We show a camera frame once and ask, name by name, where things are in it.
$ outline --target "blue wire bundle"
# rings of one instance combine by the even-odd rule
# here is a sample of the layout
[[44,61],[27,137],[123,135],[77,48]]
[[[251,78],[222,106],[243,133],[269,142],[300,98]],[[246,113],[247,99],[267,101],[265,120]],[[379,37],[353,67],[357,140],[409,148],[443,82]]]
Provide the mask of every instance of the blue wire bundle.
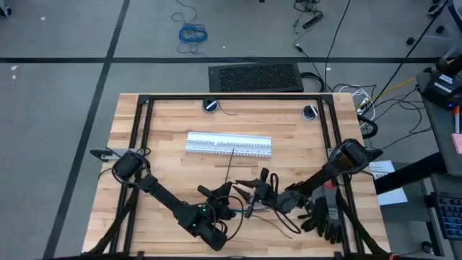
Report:
[[[207,40],[207,31],[205,25],[203,24],[194,24],[194,21],[197,18],[197,11],[194,7],[183,4],[180,0],[176,0],[177,3],[184,7],[191,8],[194,11],[193,19],[186,22],[185,15],[182,12],[175,12],[172,14],[171,18],[175,22],[182,22],[183,26],[178,33],[178,38],[180,39],[180,44],[177,46],[176,51],[178,53],[192,53],[192,54],[204,54],[199,52],[199,44]],[[188,46],[188,51],[180,51],[182,45]]]

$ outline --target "power cord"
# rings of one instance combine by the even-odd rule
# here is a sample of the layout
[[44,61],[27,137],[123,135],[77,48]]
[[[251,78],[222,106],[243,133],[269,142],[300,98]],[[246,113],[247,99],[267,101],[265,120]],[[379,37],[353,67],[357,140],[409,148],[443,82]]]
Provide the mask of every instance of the power cord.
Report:
[[318,75],[312,73],[312,72],[302,72],[300,73],[300,78],[302,79],[315,79],[319,81],[321,84],[321,87],[319,88],[319,92],[326,92],[326,84],[324,83],[323,79],[319,77]]
[[[381,113],[375,120],[377,121],[380,117],[382,117],[383,115],[385,115],[393,106],[399,104],[403,109],[407,109],[407,110],[415,110],[419,113],[419,120],[417,122],[417,124],[415,125],[415,127],[413,127],[406,136],[403,136],[393,142],[391,142],[390,144],[387,144],[386,146],[382,147],[382,148],[375,148],[373,147],[373,143],[372,143],[372,140],[369,139],[369,142],[370,142],[370,147],[373,148],[373,149],[376,149],[376,150],[384,150],[384,149],[387,149],[389,148],[390,146],[396,144],[397,142],[400,142],[401,140],[404,140],[406,138],[409,138],[409,137],[412,137],[416,134],[421,134],[421,133],[425,133],[425,132],[428,132],[428,131],[431,131],[432,130],[432,127],[428,127],[426,129],[423,129],[423,130],[420,130],[420,131],[416,131],[416,129],[420,126],[420,123],[422,122],[422,113],[420,112],[421,109],[423,109],[423,107],[417,107],[415,105],[415,103],[421,103],[422,101],[406,101],[405,99],[410,96],[410,94],[412,94],[414,91],[416,91],[417,89],[414,88],[412,91],[408,92],[407,94],[405,95],[398,95],[396,97],[392,97],[391,99],[389,100],[384,100],[382,101],[381,103],[377,104],[377,106],[380,106],[380,105],[383,105],[387,102],[390,102],[390,101],[395,101],[395,103],[393,103],[392,105],[390,105],[383,113]],[[407,107],[404,107],[403,104],[407,104],[407,105],[410,105],[412,106],[412,108],[407,108]]]
[[[300,52],[300,53],[303,53],[303,55],[305,55],[305,57],[307,58],[310,58],[309,55],[306,54],[306,52],[304,52],[303,48],[300,46],[300,44],[295,44],[294,45],[294,48]],[[329,87],[324,81],[323,81],[323,78],[321,77],[321,73],[319,73],[318,71],[318,67],[314,64],[314,62],[311,62],[311,65],[313,65],[313,67],[315,68],[316,70],[316,73],[318,74],[318,76],[314,75],[311,76],[311,78],[313,79],[317,79],[320,83],[321,83],[321,89],[319,90],[319,92],[326,92],[326,87],[329,89],[329,91],[332,92],[332,89],[331,87]]]
[[[443,10],[446,5],[448,4],[449,0],[446,0],[445,3],[442,5],[441,7],[441,10]],[[406,57],[405,58],[408,58],[412,51],[417,47],[417,45],[420,43],[420,41],[422,40],[422,38],[424,37],[424,35],[427,33],[427,31],[430,29],[430,27],[433,25],[433,23],[435,22],[435,20],[441,15],[442,12],[438,12],[435,16],[433,16],[432,20],[430,21],[430,23],[427,25],[427,27],[424,29],[424,31],[421,33],[421,35],[419,36],[419,38],[417,39],[416,43],[414,44],[414,46],[412,46],[412,48],[409,50],[409,52],[406,54]],[[382,91],[380,91],[380,93],[377,95],[377,97],[372,101],[372,104],[369,108],[366,109],[366,112],[369,111],[369,109],[372,107],[372,105],[374,105],[378,98],[383,95],[383,93],[385,92],[385,90],[388,88],[388,86],[390,85],[391,81],[395,78],[395,76],[398,74],[399,70],[401,69],[401,67],[403,66],[403,63],[400,63],[398,68],[396,68],[395,72],[393,73],[393,75],[391,75],[391,78],[388,80],[387,84],[385,84],[385,87],[382,89]]]
[[337,26],[337,29],[336,29],[336,31],[335,31],[334,39],[332,40],[332,44],[331,44],[331,48],[329,49],[329,52],[327,53],[326,62],[325,62],[325,64],[324,64],[324,82],[325,82],[326,84],[327,84],[327,62],[328,62],[328,60],[329,60],[329,56],[331,55],[332,48],[334,47],[335,39],[337,38],[337,34],[339,33],[340,26],[341,26],[342,22],[344,21],[345,14],[347,14],[348,7],[349,7],[349,4],[350,4],[351,2],[352,2],[352,0],[348,0],[348,3],[346,4],[345,11],[344,11],[343,15],[341,16],[339,25]]
[[[204,54],[199,52],[199,45],[207,40],[207,31],[205,29],[205,25],[203,24],[194,24],[192,23],[197,18],[197,10],[193,6],[189,6],[187,4],[182,3],[180,0],[176,0],[179,5],[184,7],[188,7],[194,11],[194,17],[189,21],[186,21],[185,15],[182,12],[174,12],[171,15],[171,19],[174,22],[182,22],[183,25],[181,26],[180,32],[178,33],[178,37],[180,39],[180,44],[177,45],[176,51],[178,53],[192,53],[192,54]],[[188,46],[187,51],[181,51],[181,46]]]
[[295,0],[294,3],[294,9],[300,12],[300,16],[298,19],[295,20],[294,24],[292,25],[292,28],[295,32],[295,34],[299,34],[297,31],[297,27],[300,23],[300,19],[302,19],[303,15],[305,13],[311,13],[314,14],[314,17],[311,18],[308,22],[303,24],[302,28],[307,30],[310,27],[312,27],[315,23],[321,21],[324,18],[324,14],[318,10],[316,4],[319,3],[319,0]]

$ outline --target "metal bracket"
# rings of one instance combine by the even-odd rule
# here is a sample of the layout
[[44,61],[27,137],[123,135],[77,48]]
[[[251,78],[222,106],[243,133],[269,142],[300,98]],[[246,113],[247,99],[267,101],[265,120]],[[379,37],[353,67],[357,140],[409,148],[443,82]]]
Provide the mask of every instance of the metal bracket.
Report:
[[149,99],[151,99],[151,95],[139,95],[138,96],[138,105],[148,103]]
[[332,95],[320,95],[324,102],[328,103],[330,107],[334,106],[334,97]]
[[100,149],[91,149],[90,153],[95,156],[96,158],[100,159],[102,162],[106,163],[110,160],[118,160],[120,156],[122,156],[124,153],[126,153],[128,150],[131,150],[132,152],[136,152],[137,149],[112,149],[112,151],[108,149],[100,150]]

